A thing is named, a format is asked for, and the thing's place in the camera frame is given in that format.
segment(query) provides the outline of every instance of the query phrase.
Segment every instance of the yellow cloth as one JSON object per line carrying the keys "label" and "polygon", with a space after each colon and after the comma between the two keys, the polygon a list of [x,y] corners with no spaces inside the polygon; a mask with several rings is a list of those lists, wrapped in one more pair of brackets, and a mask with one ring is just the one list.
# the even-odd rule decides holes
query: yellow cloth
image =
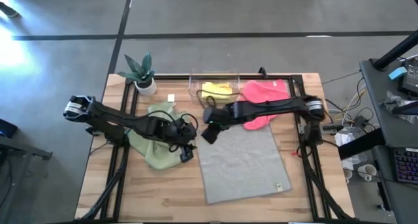
{"label": "yellow cloth", "polygon": [[[204,90],[202,91],[202,98],[207,98],[207,96],[212,96],[218,99],[227,99],[230,97],[228,95],[233,93],[233,89],[231,88],[229,83],[214,84],[212,82],[205,82],[202,84],[202,90]],[[212,93],[207,93],[205,91],[209,91],[212,93],[220,93],[224,95],[215,95]]]}

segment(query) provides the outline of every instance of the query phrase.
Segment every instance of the white plant pot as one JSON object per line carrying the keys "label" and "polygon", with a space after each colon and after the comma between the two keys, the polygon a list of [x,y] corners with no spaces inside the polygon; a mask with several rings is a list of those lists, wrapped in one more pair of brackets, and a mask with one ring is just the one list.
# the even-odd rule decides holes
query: white plant pot
{"label": "white plant pot", "polygon": [[135,87],[137,88],[138,92],[145,96],[153,95],[157,91],[157,84],[155,84],[154,78],[152,78],[152,83],[147,88],[140,88],[136,81],[134,81]]}

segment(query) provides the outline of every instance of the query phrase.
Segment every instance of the gray towel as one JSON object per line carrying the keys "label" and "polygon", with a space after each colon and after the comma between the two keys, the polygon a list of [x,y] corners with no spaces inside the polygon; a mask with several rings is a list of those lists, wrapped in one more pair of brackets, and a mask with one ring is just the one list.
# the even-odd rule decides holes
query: gray towel
{"label": "gray towel", "polygon": [[269,126],[234,126],[212,145],[200,136],[198,152],[208,204],[291,189]]}

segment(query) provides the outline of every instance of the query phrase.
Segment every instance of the clear plastic container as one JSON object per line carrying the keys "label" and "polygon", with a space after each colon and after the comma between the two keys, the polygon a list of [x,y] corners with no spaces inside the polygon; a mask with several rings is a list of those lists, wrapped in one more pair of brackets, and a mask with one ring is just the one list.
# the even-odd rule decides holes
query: clear plastic container
{"label": "clear plastic container", "polygon": [[[205,92],[202,88],[207,84],[224,85],[227,91],[212,93],[219,93],[219,95]],[[240,93],[240,75],[234,71],[229,72],[204,72],[204,73],[190,73],[189,77],[189,94],[193,102],[198,103],[199,98],[203,103],[206,102],[207,96],[211,96],[217,103],[229,103],[236,101]]]}

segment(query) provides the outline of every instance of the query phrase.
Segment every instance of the desk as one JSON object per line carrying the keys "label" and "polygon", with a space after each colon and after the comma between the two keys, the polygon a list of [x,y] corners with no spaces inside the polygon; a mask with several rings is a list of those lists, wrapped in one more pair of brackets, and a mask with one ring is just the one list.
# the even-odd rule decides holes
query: desk
{"label": "desk", "polygon": [[[370,61],[362,61],[360,68],[366,81],[368,92],[376,111],[376,116],[381,126],[377,130],[374,140],[381,143],[363,144],[362,147],[372,149],[373,156],[378,165],[379,175],[383,178],[395,180],[389,148],[418,148],[418,124],[411,124],[401,120],[379,106],[379,103],[386,99],[386,92],[391,91],[406,99],[407,96],[397,90],[398,81],[391,81],[387,76],[400,62],[391,63],[385,72],[375,70]],[[389,208],[393,210],[399,224],[416,223],[418,191],[405,187],[394,182],[382,181],[383,198],[387,198]]]}
{"label": "desk", "polygon": [[[319,75],[312,73],[302,74],[302,76],[306,93],[324,99]],[[188,92],[188,80],[156,80],[156,83],[157,93],[155,95],[139,96],[136,115],[145,114],[150,104],[166,101],[167,95],[173,93],[175,94],[176,111],[185,110],[193,114],[199,121],[199,129],[204,128],[202,108],[192,102]],[[111,74],[106,83],[103,104],[119,109],[124,85],[124,78]],[[129,101],[131,99],[131,97],[128,98],[127,112],[130,111],[131,103]],[[119,221],[311,221],[302,160],[293,155],[298,147],[297,128],[293,114],[278,116],[271,121],[270,126],[291,181],[291,191],[209,206],[204,198],[197,150],[194,151],[195,158],[191,161],[168,170],[156,171],[144,162],[141,154],[131,148]],[[100,146],[104,141],[102,137],[95,138],[91,149]],[[318,147],[318,150],[327,189],[344,211],[354,216],[337,148],[323,144]],[[83,216],[102,193],[106,183],[111,151],[110,146],[104,147],[90,156],[75,218]],[[114,191],[110,198],[108,215],[113,212],[115,193]],[[321,207],[318,192],[316,194],[318,207]]]}

